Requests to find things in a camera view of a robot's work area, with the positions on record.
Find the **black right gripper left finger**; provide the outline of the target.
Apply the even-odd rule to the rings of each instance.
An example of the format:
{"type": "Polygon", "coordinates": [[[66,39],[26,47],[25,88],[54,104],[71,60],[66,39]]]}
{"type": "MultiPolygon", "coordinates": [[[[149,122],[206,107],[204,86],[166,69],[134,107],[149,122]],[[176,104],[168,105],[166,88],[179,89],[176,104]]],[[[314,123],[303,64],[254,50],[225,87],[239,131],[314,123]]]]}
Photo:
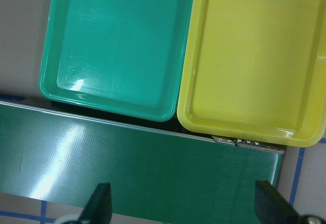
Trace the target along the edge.
{"type": "Polygon", "coordinates": [[[100,183],[89,198],[81,214],[69,214],[56,223],[111,223],[113,214],[110,183],[100,183]]]}

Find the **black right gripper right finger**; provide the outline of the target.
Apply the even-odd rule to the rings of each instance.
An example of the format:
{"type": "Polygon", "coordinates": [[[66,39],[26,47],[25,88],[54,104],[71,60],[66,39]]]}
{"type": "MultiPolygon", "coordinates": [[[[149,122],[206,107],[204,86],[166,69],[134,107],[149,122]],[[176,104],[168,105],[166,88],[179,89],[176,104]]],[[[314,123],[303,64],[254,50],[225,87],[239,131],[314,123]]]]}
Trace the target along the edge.
{"type": "Polygon", "coordinates": [[[255,182],[255,214],[260,223],[325,223],[325,219],[300,215],[268,182],[255,182]]]}

